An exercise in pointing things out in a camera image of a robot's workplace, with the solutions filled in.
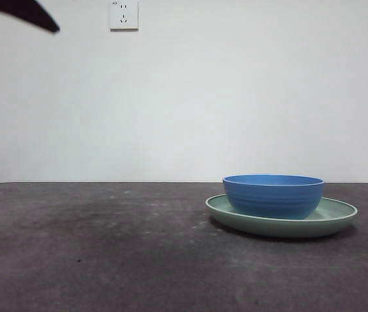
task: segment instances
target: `plate rim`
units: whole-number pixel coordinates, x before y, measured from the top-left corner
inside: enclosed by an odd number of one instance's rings
[[[208,208],[210,208],[210,209],[213,209],[214,211],[217,211],[217,212],[220,212],[220,213],[225,213],[227,215],[233,215],[233,216],[238,216],[238,217],[242,217],[242,218],[251,218],[251,219],[254,219],[254,220],[270,220],[270,221],[290,222],[290,223],[292,223],[292,222],[305,222],[305,223],[308,223],[308,222],[331,222],[331,221],[336,221],[336,220],[349,219],[349,218],[352,218],[353,216],[356,216],[358,214],[358,209],[355,206],[353,206],[349,203],[346,203],[346,202],[341,201],[341,200],[335,200],[333,198],[322,197],[321,199],[323,199],[323,200],[330,200],[332,202],[337,202],[337,203],[342,203],[342,204],[348,205],[349,207],[351,207],[353,209],[353,212],[351,214],[346,215],[346,216],[340,216],[338,218],[330,218],[330,219],[323,219],[323,220],[277,219],[277,218],[266,218],[266,217],[263,217],[263,216],[250,216],[248,214],[233,213],[231,211],[223,211],[223,210],[217,209],[216,207],[213,207],[209,203],[210,200],[213,200],[213,199],[218,198],[218,197],[223,197],[223,196],[225,196],[227,198],[226,194],[214,195],[214,196],[209,197],[208,199],[205,200],[206,206],[208,206]]]

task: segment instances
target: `outlet cover plate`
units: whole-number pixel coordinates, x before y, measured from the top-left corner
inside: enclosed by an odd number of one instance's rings
[[[137,31],[138,1],[112,0],[109,4],[109,27],[111,31]]]

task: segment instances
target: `plate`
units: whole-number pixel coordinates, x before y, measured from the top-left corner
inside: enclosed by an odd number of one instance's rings
[[[225,194],[205,201],[214,219],[233,229],[271,237],[321,237],[341,231],[352,223],[358,210],[339,200],[321,198],[316,210],[303,220],[274,219],[235,213]]]

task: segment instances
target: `bowl rim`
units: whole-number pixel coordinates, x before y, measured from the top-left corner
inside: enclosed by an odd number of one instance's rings
[[[252,176],[306,177],[308,179],[315,179],[319,182],[308,183],[308,184],[272,185],[272,184],[256,184],[256,183],[234,182],[234,181],[229,181],[228,180],[231,177],[252,177]],[[237,174],[237,175],[229,175],[228,177],[224,177],[223,182],[233,183],[233,184],[240,184],[240,185],[254,185],[254,186],[257,186],[257,187],[310,187],[310,186],[313,186],[313,185],[322,185],[322,184],[324,184],[324,180],[322,180],[318,177],[308,177],[306,175],[289,175],[289,174]]]

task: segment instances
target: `ribbed bowl exterior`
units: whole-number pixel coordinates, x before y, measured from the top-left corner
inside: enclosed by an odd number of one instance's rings
[[[317,208],[324,183],[317,185],[247,185],[223,180],[238,213],[281,219],[304,219]]]

